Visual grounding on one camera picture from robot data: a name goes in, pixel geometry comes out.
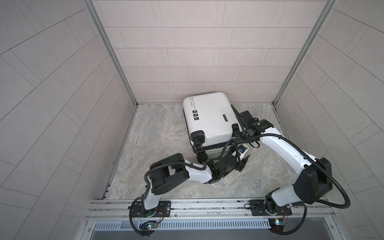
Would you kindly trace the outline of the white black suitcase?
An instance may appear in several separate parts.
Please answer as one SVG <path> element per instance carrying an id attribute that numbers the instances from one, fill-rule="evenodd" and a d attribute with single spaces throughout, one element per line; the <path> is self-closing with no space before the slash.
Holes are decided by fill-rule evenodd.
<path id="1" fill-rule="evenodd" d="M 222 92 L 185 98 L 183 112 L 199 163 L 210 159 L 217 163 L 225 144 L 243 131 L 239 113 Z"/>

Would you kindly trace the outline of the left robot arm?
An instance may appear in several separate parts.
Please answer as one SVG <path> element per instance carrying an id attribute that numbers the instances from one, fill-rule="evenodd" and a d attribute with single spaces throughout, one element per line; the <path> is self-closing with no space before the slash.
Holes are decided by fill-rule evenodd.
<path id="1" fill-rule="evenodd" d="M 229 153 L 219 158 L 218 161 L 210 161 L 203 165 L 188 162 L 180 153 L 158 161 L 152 164 L 150 170 L 145 174 L 144 208 L 148 211 L 157 208 L 162 195 L 185 181 L 214 184 L 232 171 L 241 172 L 249 157 L 247 151 L 244 150 Z"/>

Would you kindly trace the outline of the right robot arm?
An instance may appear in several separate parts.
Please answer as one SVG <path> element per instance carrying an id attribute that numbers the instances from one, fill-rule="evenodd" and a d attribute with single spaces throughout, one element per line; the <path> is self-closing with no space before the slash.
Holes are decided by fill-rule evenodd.
<path id="1" fill-rule="evenodd" d="M 265 208 L 275 213 L 277 208 L 303 202 L 313 204 L 333 189 L 332 181 L 303 156 L 304 151 L 283 139 L 283 135 L 266 120 L 256 122 L 248 129 L 233 124 L 233 135 L 238 142 L 261 141 L 278 153 L 298 174 L 296 182 L 266 195 Z"/>

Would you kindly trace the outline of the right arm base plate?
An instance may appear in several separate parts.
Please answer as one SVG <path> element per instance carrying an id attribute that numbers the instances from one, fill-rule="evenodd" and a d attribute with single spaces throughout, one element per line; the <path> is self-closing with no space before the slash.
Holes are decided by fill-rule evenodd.
<path id="1" fill-rule="evenodd" d="M 291 216 L 292 211 L 289 205 L 279 207 L 273 202 L 265 199 L 249 200 L 253 216 Z"/>

